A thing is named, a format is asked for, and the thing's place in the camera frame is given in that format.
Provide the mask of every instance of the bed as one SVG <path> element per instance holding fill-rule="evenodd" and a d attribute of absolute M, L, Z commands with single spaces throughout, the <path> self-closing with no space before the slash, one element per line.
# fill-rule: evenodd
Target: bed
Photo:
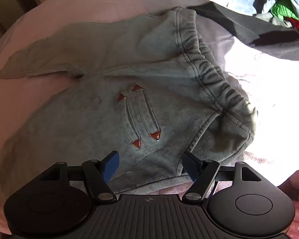
<path fill-rule="evenodd" d="M 47 0 L 22 16 L 1 38 L 0 70 L 15 52 L 69 23 L 115 22 L 206 1 Z M 259 112 L 255 140 L 236 161 L 247 162 L 274 185 L 281 184 L 299 169 L 299 61 L 277 59 L 247 47 L 212 20 L 198 17 L 197 26 L 199 33 L 208 33 L 202 35 L 204 41 L 228 82 Z M 63 73 L 0 79 L 0 150 L 36 109 L 75 82 Z M 152 193 L 182 194 L 189 186 Z M 5 198 L 0 191 L 0 199 Z M 0 231 L 9 232 L 1 205 Z"/>

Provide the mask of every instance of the metal screw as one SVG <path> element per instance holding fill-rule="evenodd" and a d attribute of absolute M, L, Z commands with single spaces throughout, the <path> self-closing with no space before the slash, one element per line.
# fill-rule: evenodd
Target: metal screw
<path fill-rule="evenodd" d="M 103 192 L 103 193 L 99 194 L 97 197 L 98 197 L 100 200 L 104 200 L 104 201 L 106 201 L 106 200 L 111 200 L 111 199 L 113 199 L 113 198 L 114 198 L 114 195 L 113 195 L 112 193 Z"/>
<path fill-rule="evenodd" d="M 198 193 L 195 193 L 195 192 L 191 192 L 191 193 L 188 193 L 185 195 L 186 199 L 188 200 L 199 200 L 201 199 L 201 195 L 199 195 Z"/>

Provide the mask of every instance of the ribbed black surface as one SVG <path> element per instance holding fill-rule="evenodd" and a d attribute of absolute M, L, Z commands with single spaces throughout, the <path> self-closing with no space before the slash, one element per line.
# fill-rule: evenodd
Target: ribbed black surface
<path fill-rule="evenodd" d="M 66 239 L 232 239 L 203 209 L 181 203 L 177 195 L 122 195 L 100 206 L 92 218 Z"/>

